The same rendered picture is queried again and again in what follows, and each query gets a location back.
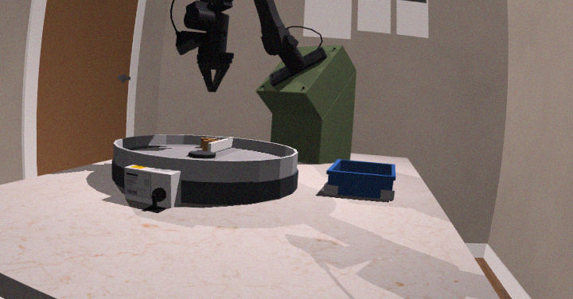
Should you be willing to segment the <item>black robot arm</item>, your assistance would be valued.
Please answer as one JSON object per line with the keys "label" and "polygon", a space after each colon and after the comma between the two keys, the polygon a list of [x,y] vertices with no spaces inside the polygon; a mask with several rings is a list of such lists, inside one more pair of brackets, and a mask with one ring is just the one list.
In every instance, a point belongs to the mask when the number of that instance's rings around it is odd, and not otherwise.
{"label": "black robot arm", "polygon": [[[185,27],[206,31],[206,33],[179,32],[180,40],[176,40],[176,47],[180,55],[198,46],[198,54],[220,51],[221,33],[228,34],[229,22],[229,16],[220,12],[231,8],[232,1],[200,0],[186,6]],[[289,29],[285,28],[274,0],[254,0],[254,2],[260,19],[261,39],[265,51],[273,56],[279,54],[279,57],[286,65],[270,74],[272,87],[327,58],[323,47],[302,56],[298,48],[296,48],[298,41],[290,35]]]}

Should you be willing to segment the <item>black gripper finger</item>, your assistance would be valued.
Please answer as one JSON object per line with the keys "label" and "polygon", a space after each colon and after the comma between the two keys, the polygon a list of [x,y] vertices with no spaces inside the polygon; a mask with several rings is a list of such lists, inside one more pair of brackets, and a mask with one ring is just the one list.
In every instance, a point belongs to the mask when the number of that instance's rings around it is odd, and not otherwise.
{"label": "black gripper finger", "polygon": [[[204,65],[203,65],[203,64],[198,64],[198,67],[199,67],[199,69],[200,69],[200,71],[201,71],[201,74],[202,74],[202,76],[203,76],[203,78],[204,78],[205,85],[206,85],[206,87],[207,87],[207,89],[208,89],[208,92],[211,92],[211,91],[209,90],[209,84],[208,84],[208,81],[207,81],[207,77],[206,77],[206,75],[205,75]],[[212,82],[212,83],[213,83],[213,86],[215,85],[215,83],[216,83],[216,81],[217,81],[217,79],[218,79],[218,77],[219,77],[219,74],[220,74],[220,72],[221,72],[221,69],[214,69],[214,70],[216,70],[216,74],[215,74],[214,80],[213,80],[213,82]]]}
{"label": "black gripper finger", "polygon": [[[224,78],[224,75],[226,74],[229,67],[230,67],[230,64],[209,63],[209,62],[204,63],[205,74],[206,74],[207,81],[209,84],[209,89],[211,92],[216,92],[217,88],[220,85],[221,80]],[[211,69],[221,69],[221,72],[220,72],[219,77],[215,83],[215,86],[213,86],[213,83],[212,83]]]}

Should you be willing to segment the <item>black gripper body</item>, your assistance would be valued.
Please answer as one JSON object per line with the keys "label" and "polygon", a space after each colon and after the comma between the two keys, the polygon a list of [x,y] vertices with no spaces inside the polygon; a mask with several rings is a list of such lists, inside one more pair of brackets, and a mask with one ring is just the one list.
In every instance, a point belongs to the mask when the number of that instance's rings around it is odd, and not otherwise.
{"label": "black gripper body", "polygon": [[197,63],[203,64],[205,62],[209,62],[209,63],[232,64],[232,58],[234,58],[234,53],[226,52],[227,38],[228,35],[226,33],[221,33],[220,52],[204,52],[197,54]]}

